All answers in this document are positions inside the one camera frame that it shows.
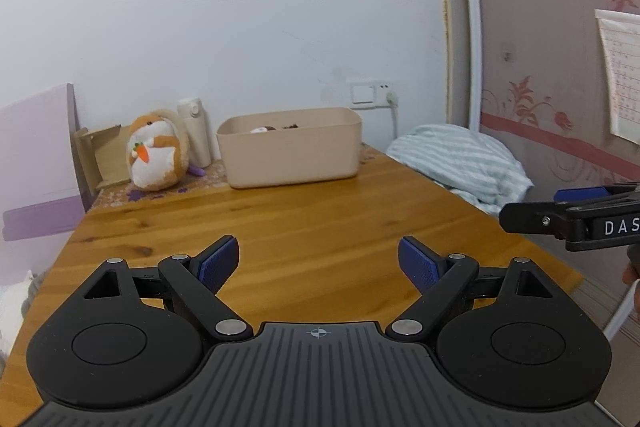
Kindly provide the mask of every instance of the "wood grain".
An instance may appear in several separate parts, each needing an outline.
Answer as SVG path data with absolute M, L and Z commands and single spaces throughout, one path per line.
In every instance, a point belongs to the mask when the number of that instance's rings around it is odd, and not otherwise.
M 0 381 L 0 425 L 41 403 L 25 365 L 35 330 L 104 259 L 153 266 L 195 255 L 221 235 L 238 238 L 240 265 L 218 294 L 254 328 L 263 321 L 377 320 L 384 327 L 417 297 L 398 268 L 407 234 L 440 254 L 485 266 L 526 256 L 566 291 L 580 274 L 426 178 L 379 156 L 356 178 L 289 187 L 208 188 L 92 210 L 78 226 L 27 314 Z

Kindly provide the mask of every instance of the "power cord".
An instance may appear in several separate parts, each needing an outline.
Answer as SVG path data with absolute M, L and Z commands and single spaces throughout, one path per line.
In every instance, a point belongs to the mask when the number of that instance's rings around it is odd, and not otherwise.
M 607 337 L 609 342 L 616 336 L 616 333 L 620 331 L 620 328 L 625 323 L 627 317 L 634 310 L 634 296 L 636 295 L 636 286 L 639 283 L 640 279 L 636 280 L 631 286 L 629 286 L 625 298 L 620 303 L 613 316 L 609 319 L 605 328 L 602 330 L 602 333 Z
M 386 101 L 391 108 L 391 122 L 394 127 L 394 140 L 398 138 L 398 95 L 395 92 L 389 91 L 386 94 Z

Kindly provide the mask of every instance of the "plush toy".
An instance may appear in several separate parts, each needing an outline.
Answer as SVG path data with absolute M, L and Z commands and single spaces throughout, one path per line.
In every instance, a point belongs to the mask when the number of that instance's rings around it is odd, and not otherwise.
M 127 165 L 140 190 L 175 185 L 189 167 L 189 136 L 173 111 L 159 109 L 136 118 L 129 127 Z

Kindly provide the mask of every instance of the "floral wallpaper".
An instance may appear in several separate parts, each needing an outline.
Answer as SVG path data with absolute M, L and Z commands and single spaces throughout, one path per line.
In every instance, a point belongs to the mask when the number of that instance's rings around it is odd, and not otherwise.
M 505 142 L 536 184 L 640 180 L 640 151 L 609 133 L 594 9 L 640 13 L 640 0 L 481 0 L 482 130 Z

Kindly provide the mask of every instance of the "striped blanket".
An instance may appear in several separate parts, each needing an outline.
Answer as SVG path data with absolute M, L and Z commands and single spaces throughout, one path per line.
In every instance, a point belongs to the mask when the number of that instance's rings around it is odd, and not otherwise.
M 386 154 L 497 216 L 533 185 L 497 139 L 450 124 L 421 125 L 394 140 Z

